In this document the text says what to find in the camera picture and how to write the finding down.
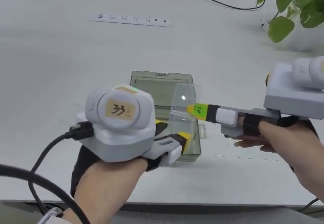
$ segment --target sleeve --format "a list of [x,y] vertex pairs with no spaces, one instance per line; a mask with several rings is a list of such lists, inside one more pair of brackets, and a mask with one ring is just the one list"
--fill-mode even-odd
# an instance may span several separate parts
[[72,223],[62,218],[51,216],[50,219],[47,222],[45,222],[45,224],[72,224]]

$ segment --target handwritten number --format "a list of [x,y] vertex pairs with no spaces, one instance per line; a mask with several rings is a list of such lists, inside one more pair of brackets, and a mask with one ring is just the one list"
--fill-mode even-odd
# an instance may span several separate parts
[[118,104],[114,104],[114,109],[113,111],[111,112],[112,114],[116,114],[116,115],[121,115],[125,112],[125,106],[124,105],[118,105]]

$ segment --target green label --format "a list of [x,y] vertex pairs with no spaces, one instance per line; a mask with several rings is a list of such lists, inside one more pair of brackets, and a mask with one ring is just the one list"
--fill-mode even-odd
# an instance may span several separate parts
[[193,108],[193,115],[201,119],[206,119],[208,104],[195,104]]

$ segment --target white rounded cap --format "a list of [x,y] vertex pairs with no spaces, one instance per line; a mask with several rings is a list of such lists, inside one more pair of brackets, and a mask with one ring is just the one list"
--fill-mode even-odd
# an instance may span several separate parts
[[309,74],[316,88],[324,88],[324,56],[316,57],[310,61]]
[[140,106],[133,94],[113,90],[105,94],[98,104],[98,116],[109,129],[122,130],[132,126],[138,119]]
[[293,64],[293,80],[300,86],[312,87],[312,78],[309,74],[310,58],[297,59]]

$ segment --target white table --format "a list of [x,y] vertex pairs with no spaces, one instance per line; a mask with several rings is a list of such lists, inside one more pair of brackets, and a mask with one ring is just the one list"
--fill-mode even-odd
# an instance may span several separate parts
[[[174,28],[89,22],[97,12],[164,16]],[[128,83],[133,70],[189,73],[204,102],[262,107],[274,64],[309,56],[275,49],[260,28],[260,18],[274,13],[272,2],[244,12],[206,0],[0,0],[0,162],[30,169],[92,89]],[[145,173],[129,202],[302,206],[313,199],[283,161],[240,152],[219,126],[206,127],[195,163]],[[38,173],[69,192],[79,147],[60,143]],[[33,200],[20,180],[0,178],[0,190],[0,200]],[[44,201],[58,200],[37,190]]]

